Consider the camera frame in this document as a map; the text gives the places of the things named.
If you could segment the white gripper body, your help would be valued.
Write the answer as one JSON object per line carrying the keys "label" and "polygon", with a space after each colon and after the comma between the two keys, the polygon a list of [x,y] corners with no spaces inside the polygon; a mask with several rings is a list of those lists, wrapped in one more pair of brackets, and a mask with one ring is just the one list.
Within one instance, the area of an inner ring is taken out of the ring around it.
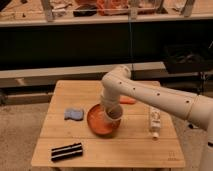
{"label": "white gripper body", "polygon": [[104,107],[106,114],[112,110],[120,110],[123,112],[118,100],[110,100],[101,96],[101,105]]}

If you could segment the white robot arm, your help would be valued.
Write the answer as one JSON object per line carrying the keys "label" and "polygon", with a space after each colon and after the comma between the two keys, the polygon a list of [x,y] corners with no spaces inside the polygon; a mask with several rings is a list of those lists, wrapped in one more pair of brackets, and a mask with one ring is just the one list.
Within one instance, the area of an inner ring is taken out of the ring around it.
{"label": "white robot arm", "polygon": [[101,105],[108,120],[122,116],[120,96],[126,95],[196,125],[207,132],[199,171],[213,169],[213,98],[195,93],[152,86],[130,79],[125,65],[115,67],[102,77]]}

